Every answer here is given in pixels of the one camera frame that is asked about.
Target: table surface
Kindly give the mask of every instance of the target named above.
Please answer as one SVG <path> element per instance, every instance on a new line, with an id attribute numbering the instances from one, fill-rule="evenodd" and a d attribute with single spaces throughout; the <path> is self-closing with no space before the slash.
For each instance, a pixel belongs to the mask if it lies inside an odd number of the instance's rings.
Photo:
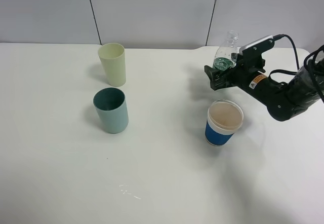
<path id="1" fill-rule="evenodd" d="M 1 223 L 323 223 L 321 102 L 278 122 L 239 88 L 210 89 L 217 47 L 126 49 L 130 123 L 108 134 L 98 48 L 0 44 Z M 296 70 L 292 49 L 264 58 L 268 73 Z M 222 147 L 204 138 L 217 99 L 245 113 Z"/>

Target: warning label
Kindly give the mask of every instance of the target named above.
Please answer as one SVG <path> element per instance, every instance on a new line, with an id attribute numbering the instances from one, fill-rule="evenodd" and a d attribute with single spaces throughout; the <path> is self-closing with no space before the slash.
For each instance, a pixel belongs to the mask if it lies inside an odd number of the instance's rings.
<path id="1" fill-rule="evenodd" d="M 264 74 L 259 74 L 251 81 L 249 87 L 254 89 L 257 86 L 257 84 L 265 78 L 267 78 L 267 76 L 265 76 Z"/>

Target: teal cup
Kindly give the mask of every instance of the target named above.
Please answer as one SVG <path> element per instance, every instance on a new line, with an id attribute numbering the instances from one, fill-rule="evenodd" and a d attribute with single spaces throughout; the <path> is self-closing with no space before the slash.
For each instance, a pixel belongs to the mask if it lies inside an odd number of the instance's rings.
<path id="1" fill-rule="evenodd" d="M 117 134 L 128 125 L 125 94 L 117 88 L 106 88 L 95 95 L 93 104 L 105 131 Z"/>

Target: plastic water bottle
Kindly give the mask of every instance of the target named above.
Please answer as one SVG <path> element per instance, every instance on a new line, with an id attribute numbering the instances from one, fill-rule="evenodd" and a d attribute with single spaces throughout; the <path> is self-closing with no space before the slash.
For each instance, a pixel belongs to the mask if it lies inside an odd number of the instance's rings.
<path id="1" fill-rule="evenodd" d="M 227 38 L 215 54 L 213 68 L 226 70 L 235 67 L 237 59 L 238 33 L 234 30 L 227 32 Z"/>

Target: plastic cup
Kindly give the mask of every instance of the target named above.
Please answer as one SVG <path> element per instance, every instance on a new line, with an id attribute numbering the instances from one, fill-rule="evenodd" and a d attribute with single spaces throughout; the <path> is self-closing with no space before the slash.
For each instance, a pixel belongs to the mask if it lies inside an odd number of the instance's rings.
<path id="1" fill-rule="evenodd" d="M 117 88 L 106 88 L 95 95 L 93 104 L 105 131 L 117 134 L 128 125 L 125 94 Z"/>
<path id="2" fill-rule="evenodd" d="M 211 145 L 224 145 L 241 127 L 243 118 L 243 111 L 235 102 L 215 101 L 208 109 L 206 140 Z"/>
<path id="3" fill-rule="evenodd" d="M 125 48 L 118 43 L 108 43 L 98 50 L 98 56 L 111 86 L 126 82 Z"/>

